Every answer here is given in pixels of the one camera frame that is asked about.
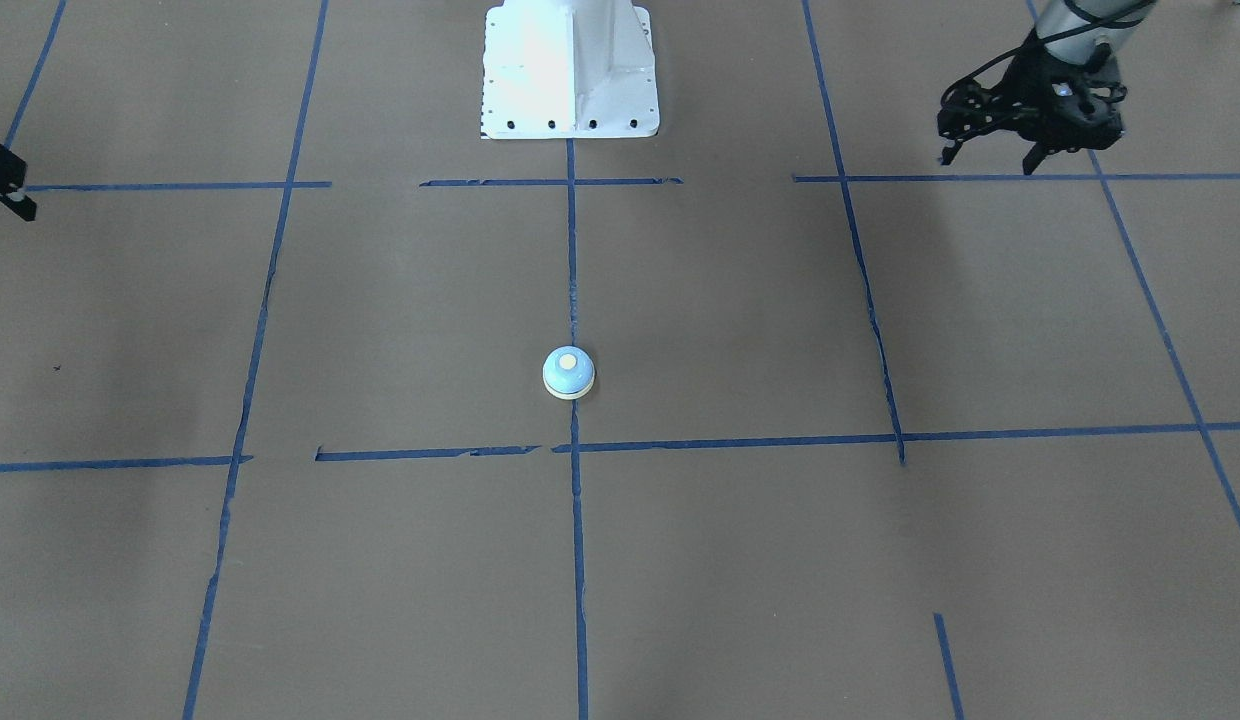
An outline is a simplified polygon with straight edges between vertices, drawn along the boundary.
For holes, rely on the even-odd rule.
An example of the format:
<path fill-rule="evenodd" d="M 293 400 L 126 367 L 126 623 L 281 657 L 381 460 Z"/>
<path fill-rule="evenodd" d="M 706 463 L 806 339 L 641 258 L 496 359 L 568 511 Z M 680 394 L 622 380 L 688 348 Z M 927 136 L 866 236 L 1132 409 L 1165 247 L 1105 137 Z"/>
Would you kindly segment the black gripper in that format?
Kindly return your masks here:
<path fill-rule="evenodd" d="M 1021 161 L 1023 176 L 1054 154 L 1109 149 L 1126 133 L 1120 114 L 1126 86 L 1110 45 L 1094 46 L 1083 64 L 1042 47 L 1019 55 L 1011 63 L 1011 95 L 1025 114 L 1016 133 L 1032 143 Z"/>

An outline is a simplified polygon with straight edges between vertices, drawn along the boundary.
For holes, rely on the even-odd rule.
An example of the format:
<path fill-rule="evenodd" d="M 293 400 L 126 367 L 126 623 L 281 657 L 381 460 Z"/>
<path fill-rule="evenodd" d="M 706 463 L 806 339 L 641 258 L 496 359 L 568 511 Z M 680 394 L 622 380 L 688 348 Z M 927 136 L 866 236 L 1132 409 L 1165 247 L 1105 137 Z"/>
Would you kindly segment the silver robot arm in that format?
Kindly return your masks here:
<path fill-rule="evenodd" d="M 1104 150 L 1123 138 L 1120 104 L 1127 87 L 1118 50 L 1149 17 L 1152 1 L 1050 1 L 1001 78 L 1023 112 L 1014 133 L 1030 143 L 1022 172 L 1030 176 L 1059 152 Z"/>

